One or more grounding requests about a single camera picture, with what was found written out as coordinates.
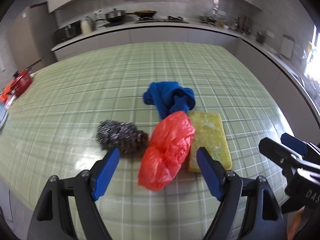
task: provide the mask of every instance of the blue towel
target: blue towel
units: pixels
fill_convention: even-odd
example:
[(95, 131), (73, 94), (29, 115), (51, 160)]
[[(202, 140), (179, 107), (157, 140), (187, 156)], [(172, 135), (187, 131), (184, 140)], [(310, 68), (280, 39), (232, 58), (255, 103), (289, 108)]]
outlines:
[(177, 111), (187, 113), (195, 107), (195, 95), (190, 88), (184, 88), (178, 82), (152, 82), (143, 94), (143, 102), (155, 105), (161, 119)]

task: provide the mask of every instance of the sponge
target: sponge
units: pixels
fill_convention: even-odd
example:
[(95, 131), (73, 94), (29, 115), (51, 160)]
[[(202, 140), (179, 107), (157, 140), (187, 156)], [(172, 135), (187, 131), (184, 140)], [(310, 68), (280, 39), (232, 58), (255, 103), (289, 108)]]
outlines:
[(188, 116), (196, 129), (189, 154), (188, 171), (200, 172), (196, 159), (199, 147), (205, 147), (212, 159), (221, 162), (226, 170), (231, 169), (231, 155), (220, 114), (189, 111)]

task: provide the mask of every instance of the steel wool scrubber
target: steel wool scrubber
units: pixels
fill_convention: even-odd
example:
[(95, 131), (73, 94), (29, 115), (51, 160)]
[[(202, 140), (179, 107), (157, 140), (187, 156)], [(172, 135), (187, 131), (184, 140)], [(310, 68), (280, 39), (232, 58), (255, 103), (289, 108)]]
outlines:
[(106, 120), (98, 126), (97, 140), (103, 150), (117, 147), (120, 153), (135, 153), (147, 146), (148, 134), (134, 123)]

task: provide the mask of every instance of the green checkered tablecloth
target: green checkered tablecloth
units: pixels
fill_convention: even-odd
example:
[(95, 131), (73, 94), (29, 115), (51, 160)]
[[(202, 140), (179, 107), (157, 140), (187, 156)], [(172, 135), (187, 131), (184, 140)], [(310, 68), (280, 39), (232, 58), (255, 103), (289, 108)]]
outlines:
[[(151, 82), (178, 81), (196, 95), (196, 109), (221, 114), (239, 175), (267, 177), (276, 198), (285, 198), (279, 167), (257, 148), (268, 136), (279, 141), (290, 127), (259, 81), (223, 47), (196, 43), (128, 44), (78, 55), (37, 72), (31, 87), (9, 109), (0, 135), (0, 176), (34, 209), (50, 175), (72, 177), (105, 152), (96, 142), (99, 122), (135, 122), (151, 135), (159, 122), (142, 101)], [(106, 194), (97, 202), (117, 239), (201, 239), (219, 202), (200, 174), (183, 166), (164, 190), (137, 186), (141, 156), (122, 156)], [(73, 198), (71, 212), (84, 238)], [(239, 231), (245, 199), (233, 234)]]

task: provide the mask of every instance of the frying pan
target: frying pan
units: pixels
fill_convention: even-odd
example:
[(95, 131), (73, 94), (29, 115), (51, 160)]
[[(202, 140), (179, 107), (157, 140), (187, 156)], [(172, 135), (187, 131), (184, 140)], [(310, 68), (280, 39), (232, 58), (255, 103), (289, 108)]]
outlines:
[(140, 18), (151, 18), (153, 15), (156, 14), (157, 11), (150, 11), (150, 10), (145, 10), (145, 11), (136, 11), (133, 13), (126, 13), (127, 15), (136, 15)]

